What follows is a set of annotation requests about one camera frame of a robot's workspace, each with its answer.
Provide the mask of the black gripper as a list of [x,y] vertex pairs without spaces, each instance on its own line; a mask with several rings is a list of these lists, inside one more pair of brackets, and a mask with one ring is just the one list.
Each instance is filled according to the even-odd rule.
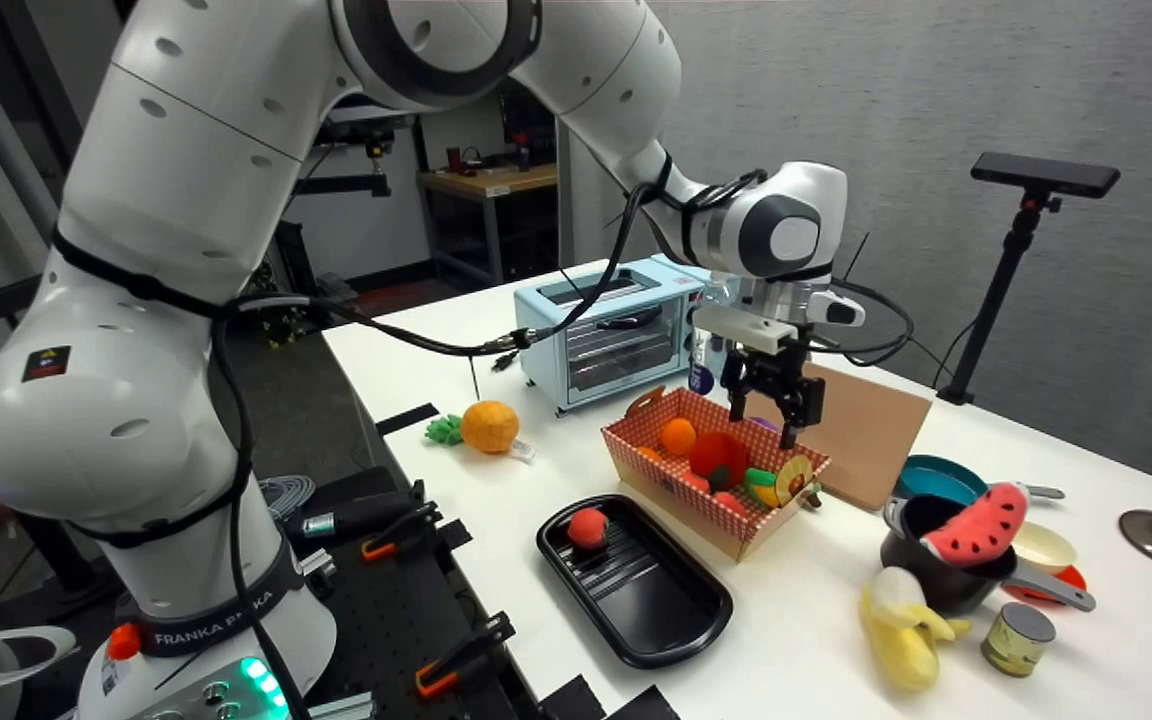
[[715,344],[727,420],[744,420],[747,396],[759,393],[779,407],[779,449],[797,449],[797,431],[822,418],[822,386],[802,372],[802,332],[724,306],[698,306],[694,328]]

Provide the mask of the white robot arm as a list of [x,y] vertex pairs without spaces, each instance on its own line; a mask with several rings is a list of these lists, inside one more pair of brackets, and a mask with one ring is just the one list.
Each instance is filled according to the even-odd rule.
[[88,535],[144,646],[101,647],[71,720],[295,711],[338,626],[300,580],[218,418],[223,325],[255,306],[331,110],[445,111],[523,85],[663,247],[754,293],[707,306],[724,387],[786,400],[827,293],[848,177],[786,159],[698,183],[663,149],[679,51],[646,0],[138,0],[69,168],[38,289],[0,347],[0,503]]

